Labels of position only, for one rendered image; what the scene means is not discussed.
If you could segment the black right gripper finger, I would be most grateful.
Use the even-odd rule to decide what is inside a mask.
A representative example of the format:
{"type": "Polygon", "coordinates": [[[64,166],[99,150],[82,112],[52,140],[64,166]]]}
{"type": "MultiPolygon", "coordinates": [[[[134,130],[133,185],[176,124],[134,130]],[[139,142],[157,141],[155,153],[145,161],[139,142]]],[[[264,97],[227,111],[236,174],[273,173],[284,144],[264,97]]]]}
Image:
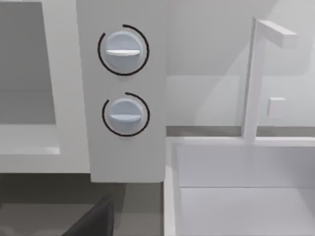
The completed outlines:
{"type": "Polygon", "coordinates": [[[79,220],[60,236],[113,236],[114,202],[104,195],[79,220]]]}

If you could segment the pale microwave oven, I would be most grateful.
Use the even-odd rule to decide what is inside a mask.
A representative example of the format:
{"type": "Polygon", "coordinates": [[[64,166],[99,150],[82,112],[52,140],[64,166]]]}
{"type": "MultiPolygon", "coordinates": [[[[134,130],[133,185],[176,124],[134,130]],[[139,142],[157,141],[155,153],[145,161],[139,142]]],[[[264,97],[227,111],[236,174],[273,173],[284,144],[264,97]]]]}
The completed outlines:
{"type": "Polygon", "coordinates": [[[167,0],[0,0],[0,173],[89,174],[92,182],[165,178],[167,0]],[[145,67],[117,76],[97,42],[135,26],[150,45],[145,67]],[[147,128],[119,137],[106,100],[132,92],[147,128]]]}

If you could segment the pale blue microwave knob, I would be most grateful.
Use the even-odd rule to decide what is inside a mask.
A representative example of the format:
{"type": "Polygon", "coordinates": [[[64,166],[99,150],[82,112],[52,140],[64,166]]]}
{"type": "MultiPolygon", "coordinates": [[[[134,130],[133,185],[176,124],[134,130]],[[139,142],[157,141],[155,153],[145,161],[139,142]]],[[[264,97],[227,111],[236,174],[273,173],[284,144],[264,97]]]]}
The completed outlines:
{"type": "Polygon", "coordinates": [[[140,72],[150,57],[150,45],[138,28],[123,24],[123,30],[108,36],[103,32],[97,42],[97,54],[102,66],[117,76],[132,76],[140,72]]]}
{"type": "Polygon", "coordinates": [[[111,133],[119,137],[134,137],[149,125],[151,111],[142,97],[125,92],[125,97],[104,102],[101,117],[111,133]]]}

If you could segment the white sink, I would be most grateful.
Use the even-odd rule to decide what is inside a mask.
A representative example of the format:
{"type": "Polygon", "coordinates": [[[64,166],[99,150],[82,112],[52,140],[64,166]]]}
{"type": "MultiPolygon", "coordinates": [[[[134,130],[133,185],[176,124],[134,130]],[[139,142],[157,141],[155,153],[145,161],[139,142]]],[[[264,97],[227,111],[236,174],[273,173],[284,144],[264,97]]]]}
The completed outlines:
{"type": "Polygon", "coordinates": [[[169,137],[165,236],[315,236],[315,138],[169,137]]]}

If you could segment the tall white tap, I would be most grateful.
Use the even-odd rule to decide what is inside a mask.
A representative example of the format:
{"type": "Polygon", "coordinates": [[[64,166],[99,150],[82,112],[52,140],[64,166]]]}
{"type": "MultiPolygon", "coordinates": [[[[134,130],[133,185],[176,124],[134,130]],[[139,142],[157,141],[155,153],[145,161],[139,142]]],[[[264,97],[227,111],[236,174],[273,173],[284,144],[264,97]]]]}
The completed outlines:
{"type": "Polygon", "coordinates": [[[248,145],[256,140],[267,41],[282,49],[294,49],[298,34],[273,21],[252,18],[242,121],[242,138],[248,145]]]}

